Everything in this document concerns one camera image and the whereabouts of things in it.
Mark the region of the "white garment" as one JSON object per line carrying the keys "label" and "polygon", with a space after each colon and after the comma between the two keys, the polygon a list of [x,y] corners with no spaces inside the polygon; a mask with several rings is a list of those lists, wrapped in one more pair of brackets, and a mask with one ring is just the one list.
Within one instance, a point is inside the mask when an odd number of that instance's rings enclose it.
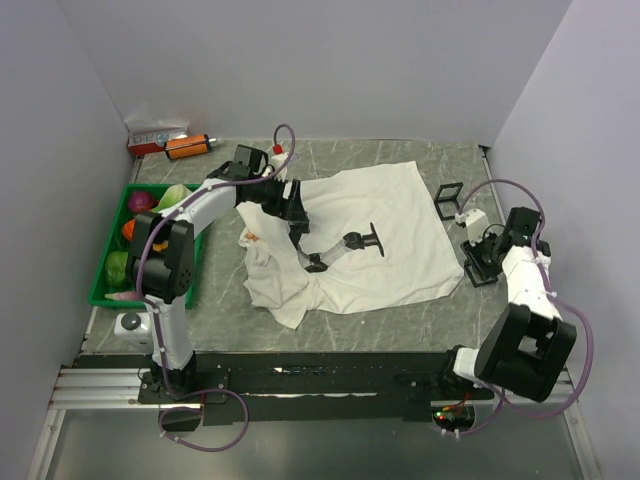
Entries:
{"label": "white garment", "polygon": [[[254,203],[237,211],[245,223],[251,303],[281,325],[297,328],[309,310],[360,313],[431,301],[451,294],[463,278],[431,195],[415,162],[341,171],[301,186],[310,232],[298,247],[286,222]],[[244,238],[247,231],[257,242]],[[298,256],[330,250],[344,235],[377,232],[381,244],[352,250],[320,273],[306,271]]]}

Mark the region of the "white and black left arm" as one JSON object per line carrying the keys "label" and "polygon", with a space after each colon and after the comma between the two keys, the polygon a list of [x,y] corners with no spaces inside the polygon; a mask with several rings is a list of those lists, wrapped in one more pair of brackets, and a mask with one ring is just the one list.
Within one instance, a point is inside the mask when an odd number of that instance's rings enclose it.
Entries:
{"label": "white and black left arm", "polygon": [[301,182],[279,176],[294,155],[291,148],[273,166],[265,151],[240,145],[232,160],[211,172],[186,198],[135,219],[126,274],[150,318],[152,374],[174,401],[191,399],[198,388],[185,300],[195,274],[195,239],[227,211],[249,202],[285,221],[288,241],[295,245],[309,232]]}

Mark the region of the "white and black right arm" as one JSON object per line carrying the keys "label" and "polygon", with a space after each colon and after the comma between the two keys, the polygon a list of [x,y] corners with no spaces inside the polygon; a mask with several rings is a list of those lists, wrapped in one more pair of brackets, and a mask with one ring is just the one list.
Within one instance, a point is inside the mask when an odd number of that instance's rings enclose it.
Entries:
{"label": "white and black right arm", "polygon": [[488,384],[541,403],[546,400],[576,342],[576,328],[564,322],[548,298],[550,247],[533,239],[542,214],[511,209],[506,224],[493,232],[485,212],[471,209],[454,216],[467,230],[461,244],[463,265],[474,287],[507,283],[507,304],[477,348],[456,346],[437,378],[439,391],[459,398]]}

